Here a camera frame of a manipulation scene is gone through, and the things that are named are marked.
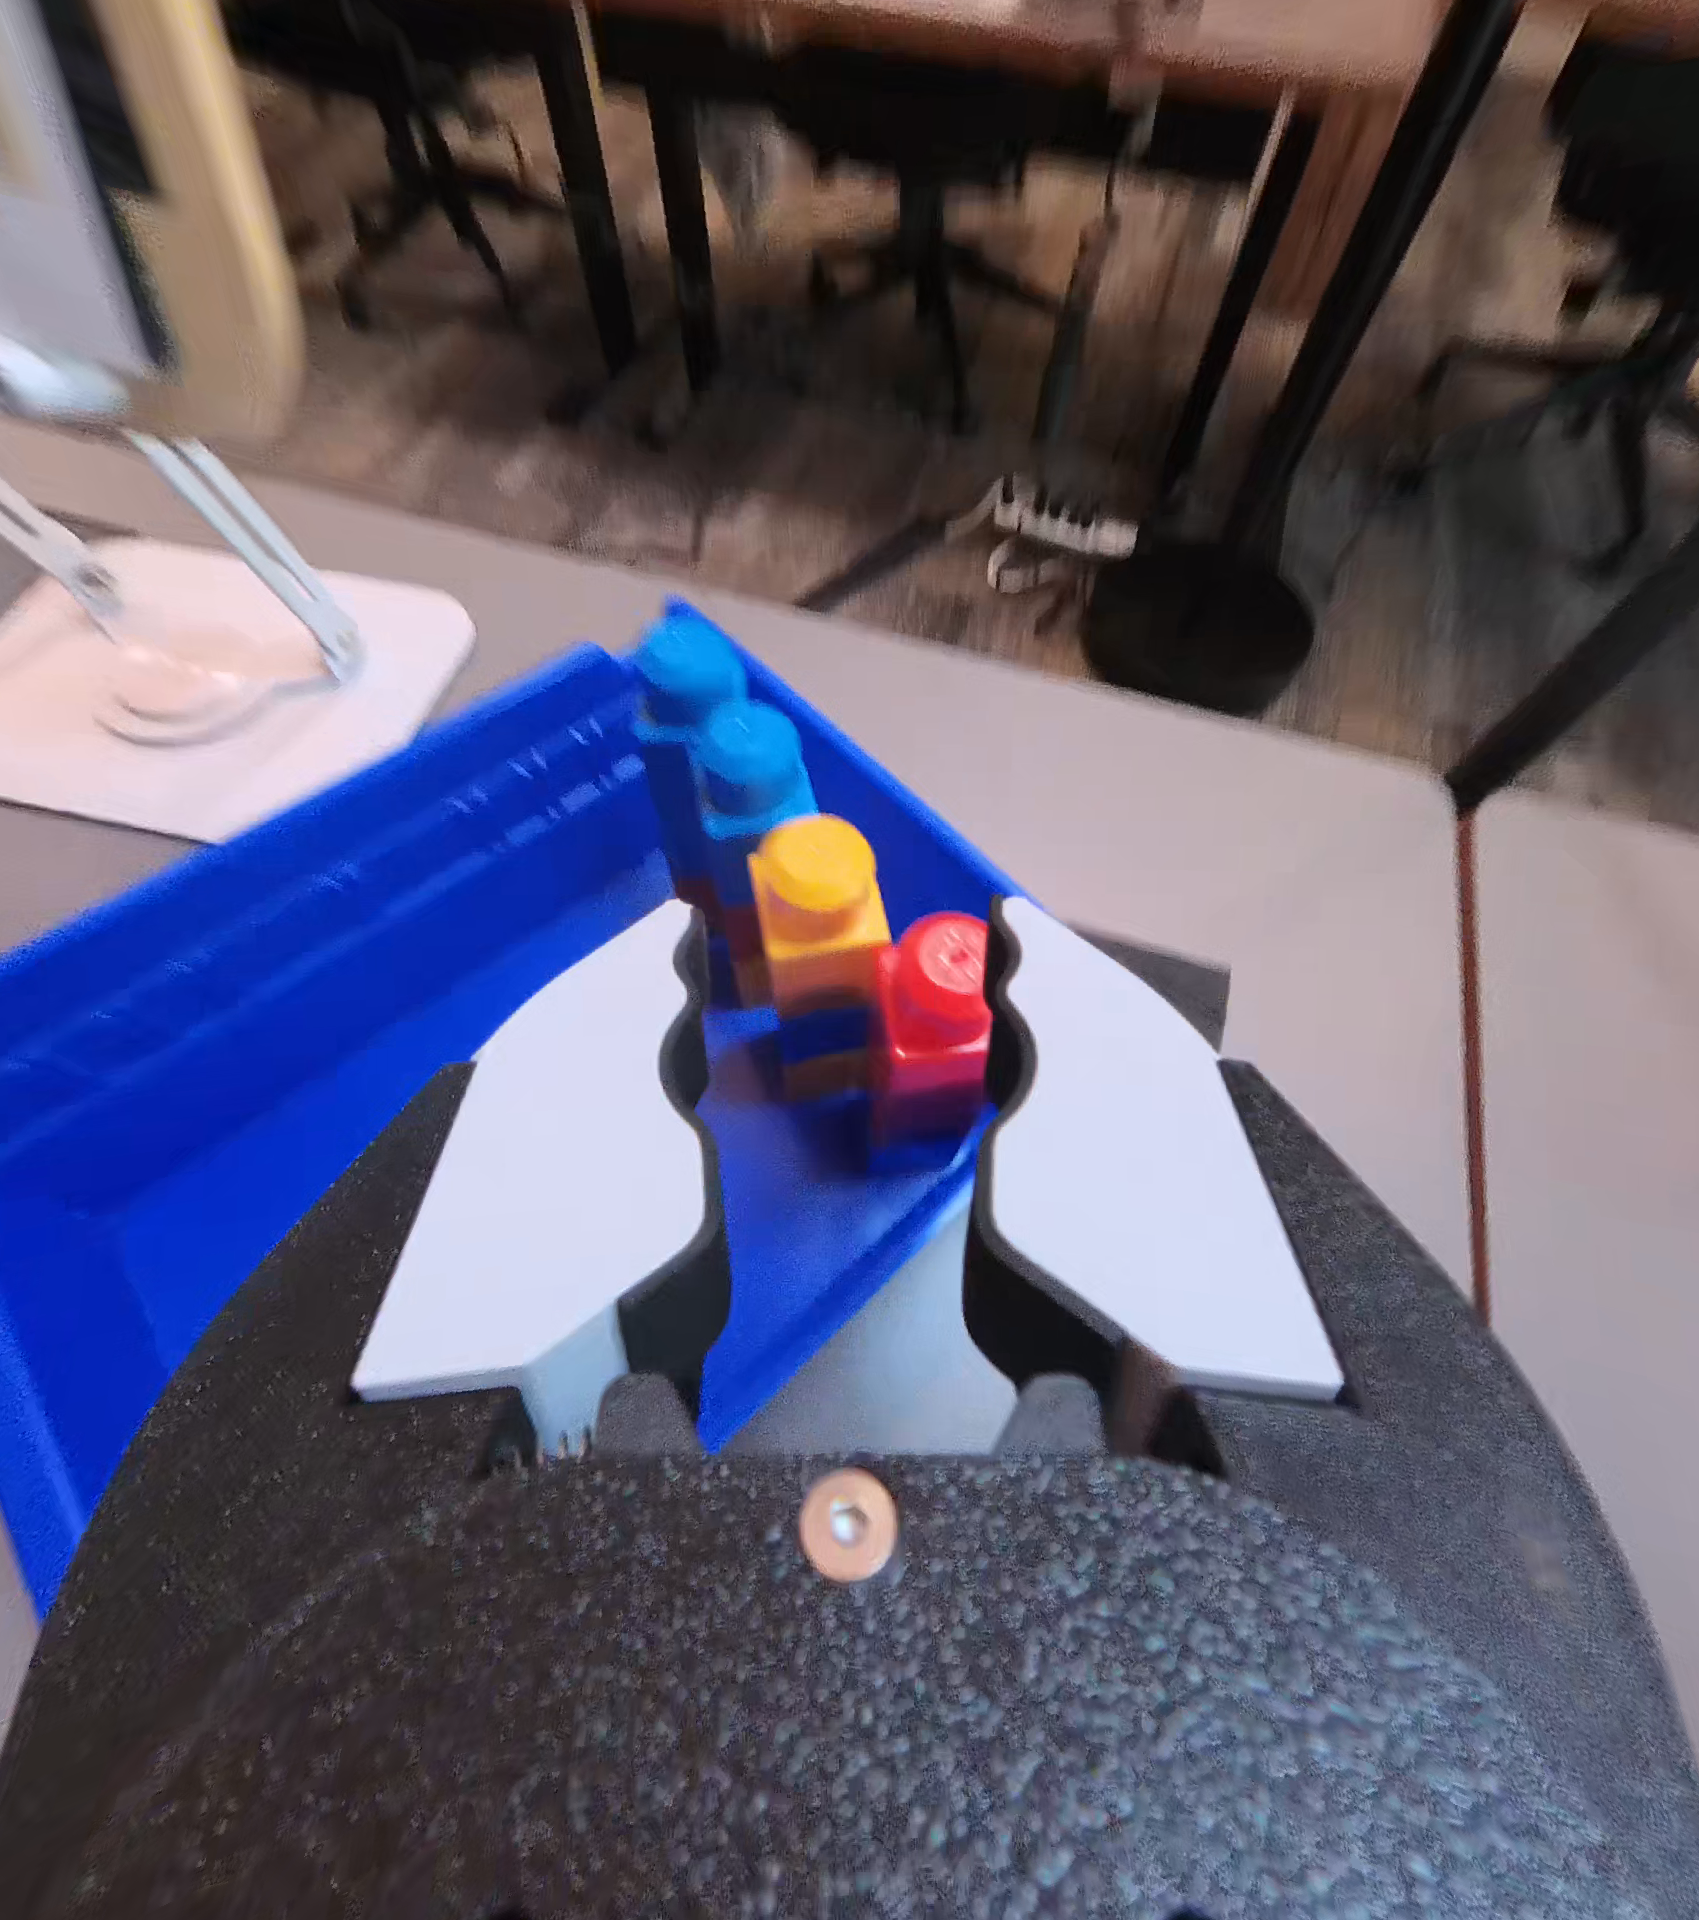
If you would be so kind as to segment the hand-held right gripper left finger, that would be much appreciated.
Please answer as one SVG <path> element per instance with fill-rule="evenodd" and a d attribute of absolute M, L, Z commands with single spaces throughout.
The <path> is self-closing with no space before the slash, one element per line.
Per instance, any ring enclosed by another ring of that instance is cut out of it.
<path fill-rule="evenodd" d="M 614 1379 L 706 1401 L 728 1318 L 706 1004 L 706 917 L 665 898 L 469 1054 L 348 1379 L 361 1401 L 593 1410 Z"/>

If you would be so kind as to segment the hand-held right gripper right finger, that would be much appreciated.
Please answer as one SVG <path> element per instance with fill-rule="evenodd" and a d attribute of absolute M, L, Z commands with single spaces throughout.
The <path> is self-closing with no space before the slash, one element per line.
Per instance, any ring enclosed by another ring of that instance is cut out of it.
<path fill-rule="evenodd" d="M 1006 895 L 989 908 L 989 1126 L 961 1325 L 1006 1379 L 1339 1401 L 1341 1361 L 1282 1223 L 1217 1042 L 1112 950 Z"/>

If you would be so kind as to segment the blue plastic bin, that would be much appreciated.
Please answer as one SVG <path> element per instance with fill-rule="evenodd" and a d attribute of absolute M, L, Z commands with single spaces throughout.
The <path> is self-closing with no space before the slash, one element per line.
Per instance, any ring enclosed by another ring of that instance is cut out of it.
<path fill-rule="evenodd" d="M 887 909 L 1016 879 L 741 655 Z M 141 1417 L 333 1179 L 514 1004 L 669 898 L 627 655 L 566 647 L 374 769 L 0 956 L 0 1521 L 49 1607 Z M 975 1189 L 863 1171 L 863 1091 L 784 1098 L 773 1007 L 706 1007 L 728 1318 L 722 1448 Z"/>

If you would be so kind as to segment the white tablet stand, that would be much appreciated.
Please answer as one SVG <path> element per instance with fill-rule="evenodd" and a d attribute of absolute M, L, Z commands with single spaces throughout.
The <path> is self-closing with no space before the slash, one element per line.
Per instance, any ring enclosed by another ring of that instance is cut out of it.
<path fill-rule="evenodd" d="M 132 420 L 82 355 L 0 334 L 9 420 L 106 420 L 214 530 L 82 544 L 0 482 L 34 585 L 0 614 L 0 804 L 233 842 L 407 752 L 469 657 L 469 614 L 413 585 L 310 570 L 204 441 Z"/>

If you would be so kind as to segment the black round floor base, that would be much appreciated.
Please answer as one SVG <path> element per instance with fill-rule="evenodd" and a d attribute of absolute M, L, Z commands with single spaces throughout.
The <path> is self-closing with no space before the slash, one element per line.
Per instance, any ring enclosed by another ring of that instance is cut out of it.
<path fill-rule="evenodd" d="M 1137 544 L 1098 566 L 1076 647 L 1098 685 L 1266 720 L 1317 638 L 1313 601 L 1230 544 Z"/>

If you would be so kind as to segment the white power strip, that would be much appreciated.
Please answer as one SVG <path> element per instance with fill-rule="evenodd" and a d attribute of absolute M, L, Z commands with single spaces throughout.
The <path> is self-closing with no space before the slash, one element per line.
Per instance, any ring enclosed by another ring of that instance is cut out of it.
<path fill-rule="evenodd" d="M 1137 554 L 1137 525 L 1112 520 L 1098 507 L 1062 497 L 1033 482 L 997 482 L 989 494 L 989 525 L 997 525 L 997 547 L 989 547 L 989 589 L 997 592 L 1033 592 L 1052 585 L 1076 585 L 1098 566 L 1132 566 Z"/>

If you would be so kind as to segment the black metal pole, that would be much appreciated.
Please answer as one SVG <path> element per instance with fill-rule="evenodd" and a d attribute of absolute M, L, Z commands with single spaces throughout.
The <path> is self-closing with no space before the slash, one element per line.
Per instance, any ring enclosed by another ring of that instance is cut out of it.
<path fill-rule="evenodd" d="M 1699 520 L 1451 769 L 1451 816 L 1475 822 L 1549 758 L 1633 667 L 1699 614 Z"/>

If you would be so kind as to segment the black office chair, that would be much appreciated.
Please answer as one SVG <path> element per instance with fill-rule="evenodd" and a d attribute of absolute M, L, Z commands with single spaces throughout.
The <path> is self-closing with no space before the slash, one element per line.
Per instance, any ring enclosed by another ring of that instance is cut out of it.
<path fill-rule="evenodd" d="M 1481 420 L 1481 441 L 1528 441 L 1541 420 L 1563 441 L 1610 441 L 1616 535 L 1584 554 L 1610 585 L 1647 535 L 1647 441 L 1672 428 L 1699 449 L 1699 60 L 1667 60 L 1620 39 L 1578 39 L 1541 132 L 1563 156 L 1554 215 L 1610 240 L 1610 268 L 1578 279 L 1554 319 L 1590 319 L 1595 299 L 1656 302 L 1620 350 L 1528 350 L 1451 334 L 1417 380 L 1417 441 L 1388 464 L 1388 494 L 1421 494 L 1438 455 L 1468 435 L 1436 435 L 1436 397 L 1451 371 L 1539 378 L 1539 401 Z"/>

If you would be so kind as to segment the wooden desk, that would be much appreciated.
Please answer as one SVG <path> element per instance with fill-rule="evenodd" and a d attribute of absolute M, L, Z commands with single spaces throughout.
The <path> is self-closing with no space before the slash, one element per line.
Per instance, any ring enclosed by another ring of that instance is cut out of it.
<path fill-rule="evenodd" d="M 770 112 L 770 93 L 793 76 L 793 60 L 823 49 L 828 62 L 857 60 L 880 76 L 927 76 L 927 97 L 951 97 L 951 76 L 975 76 L 1006 115 L 1006 97 L 1052 97 L 1062 132 L 1046 138 L 1063 156 L 1112 156 L 1117 115 L 1142 104 L 1192 104 L 1203 115 L 1271 115 L 1295 104 L 1295 151 L 1271 164 L 1271 185 L 1255 215 L 1255 248 L 1243 252 L 1232 292 L 1217 319 L 1203 380 L 1184 405 L 1184 449 L 1203 449 L 1203 397 L 1219 386 L 1232 365 L 1232 319 L 1255 309 L 1266 260 L 1283 252 L 1295 199 L 1317 177 L 1317 125 L 1388 132 L 1388 151 L 1370 151 L 1370 169 L 1341 169 L 1323 209 L 1323 240 L 1304 248 L 1313 268 L 1313 329 L 1295 355 L 1295 378 L 1247 455 L 1243 494 L 1219 525 L 1219 547 L 1271 554 L 1283 535 L 1283 507 L 1304 449 L 1341 371 L 1384 309 L 1388 279 L 1401 274 L 1451 156 L 1475 132 L 1484 82 L 1502 62 L 1502 48 L 1527 16 L 1563 16 L 1610 39 L 1658 39 L 1667 49 L 1699 49 L 1699 10 L 1516 10 L 1516 0 L 1317 0 L 1317 10 L 728 10 L 728 0 L 587 0 L 540 10 L 540 82 L 561 177 L 584 185 L 584 279 L 593 299 L 593 329 L 610 371 L 632 371 L 632 299 L 614 248 L 614 197 L 602 169 L 593 93 L 649 93 L 665 240 L 669 240 L 669 325 L 682 355 L 682 397 L 706 397 L 722 371 L 714 346 L 714 279 L 713 279 L 713 223 L 706 223 L 706 156 L 694 104 L 749 104 Z"/>

